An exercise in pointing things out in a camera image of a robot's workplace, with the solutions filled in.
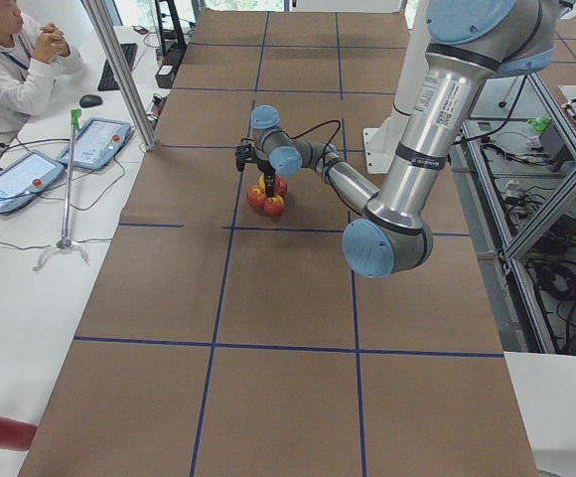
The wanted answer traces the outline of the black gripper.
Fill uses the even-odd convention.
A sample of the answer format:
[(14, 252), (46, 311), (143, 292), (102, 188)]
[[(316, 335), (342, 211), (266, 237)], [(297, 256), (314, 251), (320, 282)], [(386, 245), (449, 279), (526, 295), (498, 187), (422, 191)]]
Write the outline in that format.
[(275, 176), (276, 171), (270, 163), (262, 163), (260, 170), (263, 172), (263, 193), (266, 197), (275, 196)]

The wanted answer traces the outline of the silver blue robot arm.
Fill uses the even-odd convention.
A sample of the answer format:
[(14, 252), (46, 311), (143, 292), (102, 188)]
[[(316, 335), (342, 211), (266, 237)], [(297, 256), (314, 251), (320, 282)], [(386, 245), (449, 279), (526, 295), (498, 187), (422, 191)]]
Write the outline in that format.
[(302, 168), (317, 172), (359, 218), (344, 230), (349, 267), (382, 278), (422, 264), (433, 238), (421, 213), (476, 94), (491, 77), (545, 69), (552, 59), (556, 1), (432, 1), (426, 13), (428, 73), (381, 187), (325, 142), (287, 135), (271, 105), (255, 107), (252, 138), (240, 143), (235, 164), (268, 176)]

